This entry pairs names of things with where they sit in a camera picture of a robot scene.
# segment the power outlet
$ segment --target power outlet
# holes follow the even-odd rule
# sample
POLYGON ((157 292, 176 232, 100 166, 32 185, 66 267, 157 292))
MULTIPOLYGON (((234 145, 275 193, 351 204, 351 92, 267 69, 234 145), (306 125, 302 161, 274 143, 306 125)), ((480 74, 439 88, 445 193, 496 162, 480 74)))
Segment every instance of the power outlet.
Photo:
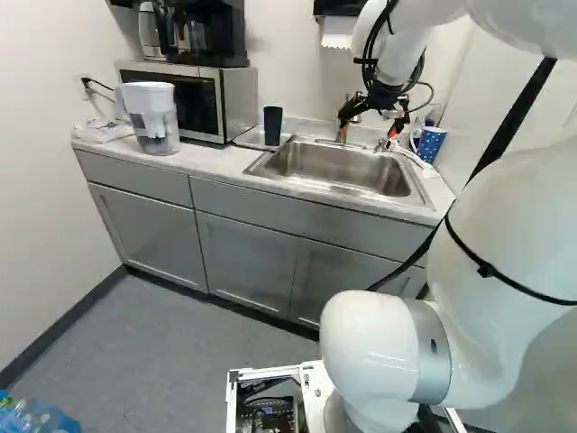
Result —
POLYGON ((78 96, 80 97, 80 99, 82 99, 83 101, 89 101, 92 98, 94 90, 85 88, 84 83, 82 82, 83 77, 91 78, 89 74, 76 75, 74 77, 74 85, 76 86, 78 96))

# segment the paper towel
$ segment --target paper towel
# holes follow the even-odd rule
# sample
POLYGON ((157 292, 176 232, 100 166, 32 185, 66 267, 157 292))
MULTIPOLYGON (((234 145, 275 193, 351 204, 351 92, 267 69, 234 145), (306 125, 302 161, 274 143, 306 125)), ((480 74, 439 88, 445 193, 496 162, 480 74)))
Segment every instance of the paper towel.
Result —
POLYGON ((323 24, 323 47, 350 50, 353 44, 353 29, 357 22, 352 16, 327 16, 323 24))

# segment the faucet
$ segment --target faucet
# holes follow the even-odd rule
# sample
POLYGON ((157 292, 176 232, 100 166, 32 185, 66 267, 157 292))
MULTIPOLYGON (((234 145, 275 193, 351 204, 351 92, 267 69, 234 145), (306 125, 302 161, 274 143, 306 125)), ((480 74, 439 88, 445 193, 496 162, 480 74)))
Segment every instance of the faucet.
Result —
MULTIPOLYGON (((358 99, 360 96, 362 96, 362 92, 360 90, 357 90, 356 92, 354 92, 353 95, 353 99, 358 99)), ((345 95, 345 103, 349 102, 351 100, 351 95, 349 95, 348 93, 345 95)), ((361 115, 356 115, 354 116, 348 124, 346 124, 343 128, 339 129, 339 132, 336 134, 336 138, 334 139, 337 143, 340 144, 346 144, 346 135, 349 131, 349 126, 351 124, 359 124, 360 122, 362 122, 362 117, 361 115)))
POLYGON ((334 138, 334 141, 336 143, 339 144, 346 144, 346 135, 349 131, 349 125, 351 123, 349 122, 348 124, 346 124, 345 126, 343 126, 342 128, 339 129, 339 132, 336 133, 336 138, 334 138))
POLYGON ((379 140, 379 144, 377 144, 372 151, 374 153, 382 152, 383 150, 385 150, 387 148, 386 146, 387 146, 388 142, 389 142, 389 140, 385 140, 384 138, 381 138, 379 140))

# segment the cabinet drawer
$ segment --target cabinet drawer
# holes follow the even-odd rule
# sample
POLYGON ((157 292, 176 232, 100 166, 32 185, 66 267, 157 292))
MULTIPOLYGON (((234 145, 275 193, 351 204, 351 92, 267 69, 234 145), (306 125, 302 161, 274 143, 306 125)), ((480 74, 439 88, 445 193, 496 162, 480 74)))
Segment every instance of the cabinet drawer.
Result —
POLYGON ((199 210, 399 262, 431 232, 430 227, 211 180, 191 177, 190 184, 199 210))
POLYGON ((75 151, 88 180, 192 207, 188 176, 95 153, 75 151))

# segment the black cup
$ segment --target black cup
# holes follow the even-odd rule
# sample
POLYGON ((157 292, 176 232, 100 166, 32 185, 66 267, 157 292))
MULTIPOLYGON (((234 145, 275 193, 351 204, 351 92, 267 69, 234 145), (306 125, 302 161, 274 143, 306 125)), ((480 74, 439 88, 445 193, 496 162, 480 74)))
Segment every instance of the black cup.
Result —
POLYGON ((264 143, 267 146, 280 145, 280 128, 282 126, 282 107, 264 107, 264 143))

